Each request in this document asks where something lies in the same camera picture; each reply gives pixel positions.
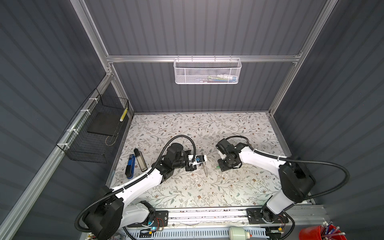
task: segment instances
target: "pen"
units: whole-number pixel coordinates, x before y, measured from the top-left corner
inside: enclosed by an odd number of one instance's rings
[[[334,233],[334,234],[327,234],[327,235],[323,235],[321,237],[333,237],[333,236],[340,236],[340,235],[345,235],[345,232],[339,232],[339,233]]]
[[[328,234],[332,234],[332,233],[336,232],[336,231],[339,230],[339,229],[340,229],[340,227],[337,226],[336,228],[334,228],[334,229],[332,229],[331,231],[329,231]]]
[[[331,225],[333,224],[332,221],[329,222],[329,225],[327,227],[327,230],[325,231],[325,234],[329,234],[329,231],[330,231],[330,228],[331,228]]]

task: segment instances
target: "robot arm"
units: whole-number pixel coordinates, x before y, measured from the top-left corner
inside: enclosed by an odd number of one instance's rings
[[[150,225],[155,218],[154,207],[146,201],[141,201],[133,206],[129,206],[129,204],[145,191],[170,178],[175,169],[185,168],[186,171],[194,171],[197,169],[195,162],[203,163],[207,159],[205,155],[202,155],[196,156],[195,161],[190,152],[191,150],[184,151],[181,144],[172,143],[167,149],[166,155],[160,158],[161,161],[157,166],[154,163],[142,175],[123,185],[113,187],[112,189],[104,186],[95,199],[100,199],[106,194],[121,189],[124,190],[91,207],[83,215],[84,223],[99,240],[109,239],[117,229],[133,223],[142,223],[144,226]]]
[[[226,139],[218,142],[216,148],[221,156],[218,163],[222,172],[248,163],[268,170],[280,178],[281,189],[261,208],[260,216],[267,223],[274,222],[282,211],[293,204],[302,202],[316,182],[304,163],[284,161],[287,159],[285,156],[253,150],[250,145],[244,143],[233,146]]]

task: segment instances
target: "zip tie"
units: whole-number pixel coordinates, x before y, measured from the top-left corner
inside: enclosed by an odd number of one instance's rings
[[[98,98],[89,98],[89,99],[93,99],[96,101],[96,103],[99,103],[99,99]]]
[[[79,135],[79,132],[77,131],[77,129],[76,128],[72,128],[72,129],[67,129],[67,131],[69,131],[69,132],[72,132],[72,131],[74,131],[77,135]]]
[[[68,149],[70,148],[70,145],[68,143],[57,143],[56,145],[64,145],[64,146],[68,147]]]
[[[91,115],[91,112],[89,111],[89,109],[80,110],[80,112],[82,112],[82,111],[87,111],[89,113],[89,115]]]

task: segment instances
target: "black handle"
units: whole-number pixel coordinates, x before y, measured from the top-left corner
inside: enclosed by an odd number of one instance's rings
[[[139,152],[139,150],[138,150],[137,148],[135,148],[135,149],[133,150],[133,152],[134,152],[136,158],[137,158],[138,156],[140,156],[140,152]]]

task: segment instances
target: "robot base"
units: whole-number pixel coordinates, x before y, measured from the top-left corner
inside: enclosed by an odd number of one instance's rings
[[[157,227],[156,218],[159,219],[159,226],[160,227],[168,226],[168,211],[156,211],[155,212],[155,219],[154,219],[151,227]],[[134,223],[134,224],[128,225],[127,227],[143,227],[143,225],[141,223]]]
[[[260,216],[260,210],[261,210],[261,208],[249,208],[249,209],[247,209],[247,218],[248,218],[248,221],[250,224],[264,224],[264,223],[266,223],[263,220],[263,217]],[[282,213],[282,217],[283,217],[283,219],[281,219],[281,218],[280,219],[283,223],[289,222],[289,219],[288,219],[287,215],[284,214],[284,212]],[[277,219],[276,221],[274,221],[272,223],[281,223],[281,221],[279,219]]]

